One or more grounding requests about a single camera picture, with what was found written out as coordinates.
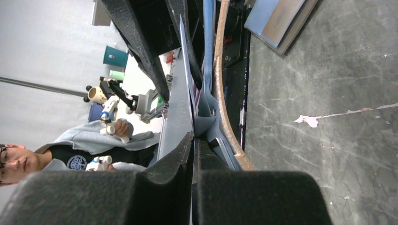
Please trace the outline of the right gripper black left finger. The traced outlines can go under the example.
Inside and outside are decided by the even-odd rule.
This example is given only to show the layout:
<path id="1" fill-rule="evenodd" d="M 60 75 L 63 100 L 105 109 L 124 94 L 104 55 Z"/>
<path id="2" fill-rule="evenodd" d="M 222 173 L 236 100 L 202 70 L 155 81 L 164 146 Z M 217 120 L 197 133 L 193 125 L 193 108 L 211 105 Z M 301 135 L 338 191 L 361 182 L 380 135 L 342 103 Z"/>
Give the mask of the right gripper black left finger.
<path id="1" fill-rule="evenodd" d="M 3 225 L 187 225 L 193 152 L 187 133 L 142 172 L 39 172 L 21 182 Z"/>

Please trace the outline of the blue orange card holder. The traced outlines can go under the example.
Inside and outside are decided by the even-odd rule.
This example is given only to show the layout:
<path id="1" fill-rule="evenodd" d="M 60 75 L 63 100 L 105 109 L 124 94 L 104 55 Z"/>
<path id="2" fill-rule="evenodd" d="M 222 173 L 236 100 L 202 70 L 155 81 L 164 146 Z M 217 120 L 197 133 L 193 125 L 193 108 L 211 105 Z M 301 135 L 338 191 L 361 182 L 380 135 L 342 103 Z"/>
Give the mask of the blue orange card holder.
<path id="1" fill-rule="evenodd" d="M 284 55 L 317 5 L 317 0 L 257 0 L 244 27 Z"/>

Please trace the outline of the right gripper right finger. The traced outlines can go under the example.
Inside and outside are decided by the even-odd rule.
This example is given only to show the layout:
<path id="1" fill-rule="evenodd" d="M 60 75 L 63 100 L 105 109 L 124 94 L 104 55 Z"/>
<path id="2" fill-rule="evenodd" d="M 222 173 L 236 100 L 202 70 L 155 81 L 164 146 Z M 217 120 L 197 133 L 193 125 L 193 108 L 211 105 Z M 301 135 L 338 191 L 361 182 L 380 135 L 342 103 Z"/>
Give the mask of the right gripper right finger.
<path id="1" fill-rule="evenodd" d="M 201 139 L 194 142 L 195 225 L 330 225 L 320 187 L 298 171 L 230 170 Z"/>

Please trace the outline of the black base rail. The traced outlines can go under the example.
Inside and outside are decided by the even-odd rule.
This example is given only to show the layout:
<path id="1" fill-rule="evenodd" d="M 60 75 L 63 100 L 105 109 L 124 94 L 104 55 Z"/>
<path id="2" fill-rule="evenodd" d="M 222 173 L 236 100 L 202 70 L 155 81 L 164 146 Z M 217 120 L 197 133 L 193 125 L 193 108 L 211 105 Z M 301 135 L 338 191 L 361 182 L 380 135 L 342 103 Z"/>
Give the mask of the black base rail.
<path id="1" fill-rule="evenodd" d="M 230 1 L 223 39 L 222 80 L 228 120 L 240 147 L 245 149 L 245 120 L 250 34 L 244 29 L 248 15 L 244 0 Z"/>

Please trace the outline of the person in grey hoodie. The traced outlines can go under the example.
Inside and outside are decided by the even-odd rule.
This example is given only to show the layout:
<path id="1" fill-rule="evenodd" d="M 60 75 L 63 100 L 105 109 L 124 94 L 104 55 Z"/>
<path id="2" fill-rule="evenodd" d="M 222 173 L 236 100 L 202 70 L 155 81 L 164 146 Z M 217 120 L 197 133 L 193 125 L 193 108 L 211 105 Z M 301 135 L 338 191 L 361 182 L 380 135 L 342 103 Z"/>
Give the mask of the person in grey hoodie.
<path id="1" fill-rule="evenodd" d="M 115 133 L 101 135 L 103 124 L 89 122 L 72 127 L 55 141 L 31 151 L 23 145 L 0 146 L 0 185 L 14 185 L 40 171 L 85 171 L 96 157 L 110 156 L 109 170 L 142 171 L 156 162 L 160 133 L 134 134 L 125 119 L 115 123 Z"/>

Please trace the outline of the silver grey vip card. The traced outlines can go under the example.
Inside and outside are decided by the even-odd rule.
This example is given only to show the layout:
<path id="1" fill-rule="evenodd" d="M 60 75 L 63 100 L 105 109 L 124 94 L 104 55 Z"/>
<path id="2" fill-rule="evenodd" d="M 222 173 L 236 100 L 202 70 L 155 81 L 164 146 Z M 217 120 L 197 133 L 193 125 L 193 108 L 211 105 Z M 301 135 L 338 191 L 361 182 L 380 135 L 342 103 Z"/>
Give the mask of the silver grey vip card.
<path id="1" fill-rule="evenodd" d="M 184 29 L 183 19 L 180 18 L 181 53 L 173 67 L 169 107 L 161 128 L 158 160 L 169 154 L 187 133 L 193 131 L 191 107 L 192 80 Z"/>

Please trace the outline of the tan blue card holder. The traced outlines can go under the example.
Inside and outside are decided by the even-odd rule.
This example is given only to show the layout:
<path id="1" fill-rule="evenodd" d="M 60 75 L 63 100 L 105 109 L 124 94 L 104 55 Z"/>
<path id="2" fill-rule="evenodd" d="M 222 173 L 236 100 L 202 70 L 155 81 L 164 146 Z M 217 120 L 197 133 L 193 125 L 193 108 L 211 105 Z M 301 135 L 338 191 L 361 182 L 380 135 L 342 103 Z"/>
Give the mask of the tan blue card holder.
<path id="1" fill-rule="evenodd" d="M 223 38 L 230 1 L 222 0 L 219 14 L 216 2 L 203 2 L 204 60 L 203 84 L 197 104 L 198 125 L 210 148 L 234 171 L 255 171 L 238 143 L 230 124 L 222 83 Z"/>

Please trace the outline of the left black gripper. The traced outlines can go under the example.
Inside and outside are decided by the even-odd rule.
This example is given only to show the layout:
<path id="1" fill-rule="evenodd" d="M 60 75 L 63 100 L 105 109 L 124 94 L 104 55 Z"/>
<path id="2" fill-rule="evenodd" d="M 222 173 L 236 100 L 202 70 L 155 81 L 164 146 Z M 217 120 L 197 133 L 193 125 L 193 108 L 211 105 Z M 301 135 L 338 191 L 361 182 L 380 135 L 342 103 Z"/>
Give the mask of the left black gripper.
<path id="1" fill-rule="evenodd" d="M 169 101 L 169 88 L 155 51 L 161 55 L 179 48 L 178 35 L 182 34 L 186 40 L 191 75 L 197 89 L 202 88 L 203 75 L 196 59 L 204 53 L 202 3 L 201 0 L 102 1 L 164 102 Z"/>

